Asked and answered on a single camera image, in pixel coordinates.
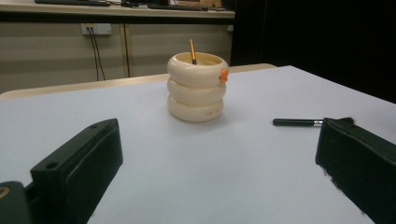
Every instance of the white table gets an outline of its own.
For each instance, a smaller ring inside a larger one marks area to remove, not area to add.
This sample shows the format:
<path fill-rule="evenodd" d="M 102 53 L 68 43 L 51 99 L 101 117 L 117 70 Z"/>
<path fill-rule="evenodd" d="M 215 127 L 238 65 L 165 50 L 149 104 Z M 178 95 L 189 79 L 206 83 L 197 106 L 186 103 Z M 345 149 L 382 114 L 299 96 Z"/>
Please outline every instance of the white table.
<path fill-rule="evenodd" d="M 167 111 L 166 82 L 0 101 L 0 182 L 85 127 L 117 118 L 124 164 L 90 223 L 373 223 L 315 165 L 320 128 L 274 118 L 352 117 L 396 143 L 396 105 L 291 66 L 231 74 L 223 114 L 188 123 Z"/>

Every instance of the pen holder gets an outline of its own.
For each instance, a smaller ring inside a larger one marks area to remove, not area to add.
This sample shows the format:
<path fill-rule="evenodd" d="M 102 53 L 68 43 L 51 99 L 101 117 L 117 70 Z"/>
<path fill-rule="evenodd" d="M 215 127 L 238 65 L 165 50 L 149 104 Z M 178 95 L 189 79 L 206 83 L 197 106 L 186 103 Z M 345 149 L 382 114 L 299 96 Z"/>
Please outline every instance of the pen holder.
<path fill-rule="evenodd" d="M 189 52 L 169 60 L 167 103 L 177 118 L 204 122 L 221 114 L 229 67 L 220 57 L 207 53 L 197 52 L 196 62 L 192 64 Z"/>

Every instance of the black cable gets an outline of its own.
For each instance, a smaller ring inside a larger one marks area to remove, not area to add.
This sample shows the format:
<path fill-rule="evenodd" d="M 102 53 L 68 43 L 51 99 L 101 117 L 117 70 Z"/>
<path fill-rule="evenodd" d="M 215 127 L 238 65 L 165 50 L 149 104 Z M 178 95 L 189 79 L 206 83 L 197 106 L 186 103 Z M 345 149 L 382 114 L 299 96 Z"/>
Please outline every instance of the black cable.
<path fill-rule="evenodd" d="M 92 31 L 91 31 L 91 29 L 88 28 L 88 27 L 87 27 L 87 31 L 88 31 L 88 33 L 90 33 L 90 38 L 91 38 L 92 47 L 93 47 L 93 54 L 95 55 L 96 81 L 99 81 L 98 62 L 97 62 L 97 59 L 96 59 L 96 48 L 95 48 L 95 45 L 94 45 L 94 43 L 93 43 Z"/>
<path fill-rule="evenodd" d="M 102 62 L 101 62 L 101 60 L 100 60 L 100 53 L 99 53 L 98 44 L 97 44 L 97 42 L 96 42 L 95 33 L 94 33 L 92 27 L 90 27 L 90 29 L 91 29 L 91 31 L 92 31 L 93 42 L 94 42 L 94 44 L 95 44 L 95 46 L 96 46 L 96 53 L 97 53 L 97 55 L 98 55 L 97 59 L 98 59 L 98 62 L 99 62 L 100 69 L 101 69 L 101 71 L 102 71 L 102 77 L 103 77 L 103 80 L 106 80 L 105 72 L 103 71 Z"/>

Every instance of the screw hole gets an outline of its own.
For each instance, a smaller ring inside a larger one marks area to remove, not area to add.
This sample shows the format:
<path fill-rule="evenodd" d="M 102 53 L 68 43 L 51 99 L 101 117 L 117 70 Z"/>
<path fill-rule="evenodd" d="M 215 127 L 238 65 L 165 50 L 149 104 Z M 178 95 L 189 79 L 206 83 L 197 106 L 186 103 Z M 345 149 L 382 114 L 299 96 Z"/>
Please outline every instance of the screw hole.
<path fill-rule="evenodd" d="M 46 166 L 47 169 L 53 169 L 58 166 L 58 162 L 52 162 Z"/>

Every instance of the black pen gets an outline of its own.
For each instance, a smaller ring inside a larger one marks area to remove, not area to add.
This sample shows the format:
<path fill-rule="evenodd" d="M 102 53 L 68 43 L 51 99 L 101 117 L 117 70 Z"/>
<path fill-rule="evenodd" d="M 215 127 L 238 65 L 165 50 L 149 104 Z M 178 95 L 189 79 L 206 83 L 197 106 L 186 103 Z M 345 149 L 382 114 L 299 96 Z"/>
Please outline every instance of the black pen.
<path fill-rule="evenodd" d="M 340 119 L 345 122 L 354 123 L 353 118 Z M 319 126 L 323 123 L 323 119 L 274 119 L 275 126 L 296 126 L 296 127 L 312 127 Z"/>

